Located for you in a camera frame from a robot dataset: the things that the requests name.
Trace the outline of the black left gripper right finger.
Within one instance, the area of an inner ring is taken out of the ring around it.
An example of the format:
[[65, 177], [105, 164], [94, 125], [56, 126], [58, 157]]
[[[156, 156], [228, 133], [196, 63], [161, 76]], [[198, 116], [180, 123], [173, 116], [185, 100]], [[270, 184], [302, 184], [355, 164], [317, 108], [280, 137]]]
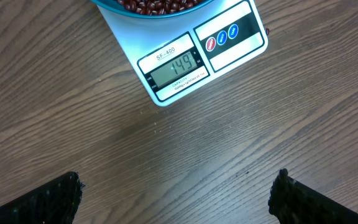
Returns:
[[358, 223], [358, 213], [291, 178], [286, 169], [270, 189], [268, 212], [281, 224]]

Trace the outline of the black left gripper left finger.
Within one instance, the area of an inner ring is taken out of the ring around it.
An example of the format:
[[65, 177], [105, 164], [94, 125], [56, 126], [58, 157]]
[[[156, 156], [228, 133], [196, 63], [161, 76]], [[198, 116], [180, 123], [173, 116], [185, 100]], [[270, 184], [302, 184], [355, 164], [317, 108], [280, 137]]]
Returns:
[[56, 179], [0, 206], [0, 223], [72, 224], [84, 185], [76, 172]]

